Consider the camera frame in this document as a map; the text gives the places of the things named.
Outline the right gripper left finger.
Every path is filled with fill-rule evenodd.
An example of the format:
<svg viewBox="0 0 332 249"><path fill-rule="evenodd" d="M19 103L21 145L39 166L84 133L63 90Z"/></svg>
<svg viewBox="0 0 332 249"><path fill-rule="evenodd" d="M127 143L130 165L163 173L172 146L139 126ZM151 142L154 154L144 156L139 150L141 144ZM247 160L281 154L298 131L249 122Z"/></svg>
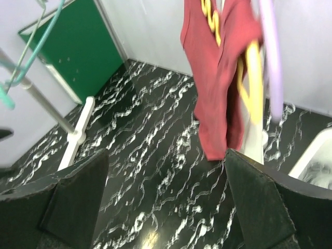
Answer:
<svg viewBox="0 0 332 249"><path fill-rule="evenodd" d="M1 248L90 248L107 149L63 170L1 192Z"/></svg>

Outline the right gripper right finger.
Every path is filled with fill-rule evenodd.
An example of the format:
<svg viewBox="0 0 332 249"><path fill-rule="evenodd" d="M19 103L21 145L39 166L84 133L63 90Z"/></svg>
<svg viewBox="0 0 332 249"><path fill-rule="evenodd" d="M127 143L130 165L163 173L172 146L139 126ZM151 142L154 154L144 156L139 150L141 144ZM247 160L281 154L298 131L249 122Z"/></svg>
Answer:
<svg viewBox="0 0 332 249"><path fill-rule="evenodd" d="M246 248L331 248L331 190L233 149L225 168Z"/></svg>

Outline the dark red tank top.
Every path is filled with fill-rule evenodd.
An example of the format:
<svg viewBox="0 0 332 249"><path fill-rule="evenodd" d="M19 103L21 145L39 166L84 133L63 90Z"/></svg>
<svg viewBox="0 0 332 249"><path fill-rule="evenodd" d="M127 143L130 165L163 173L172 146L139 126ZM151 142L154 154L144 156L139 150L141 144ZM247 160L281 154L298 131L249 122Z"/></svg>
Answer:
<svg viewBox="0 0 332 249"><path fill-rule="evenodd" d="M207 160L222 160L229 148L242 146L244 123L237 70L248 45L262 42L262 28L250 1L185 1L181 43L190 64L198 98L194 115Z"/></svg>

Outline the yellow hanger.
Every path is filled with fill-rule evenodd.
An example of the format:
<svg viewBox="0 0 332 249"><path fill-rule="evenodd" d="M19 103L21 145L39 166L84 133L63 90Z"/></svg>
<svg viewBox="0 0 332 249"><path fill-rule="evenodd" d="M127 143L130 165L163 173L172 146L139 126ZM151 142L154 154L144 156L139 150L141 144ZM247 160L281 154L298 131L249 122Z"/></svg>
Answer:
<svg viewBox="0 0 332 249"><path fill-rule="evenodd" d="M219 13L212 9L211 1L201 1L201 9L207 19L207 23L212 33L214 33L216 43L221 44ZM241 58L238 59L237 72L237 89L244 105L251 116L251 122L258 124L263 117L263 81L262 81L262 64L259 53L259 41L252 41L246 48L244 63ZM242 76L246 66L249 83L249 93L247 93Z"/></svg>

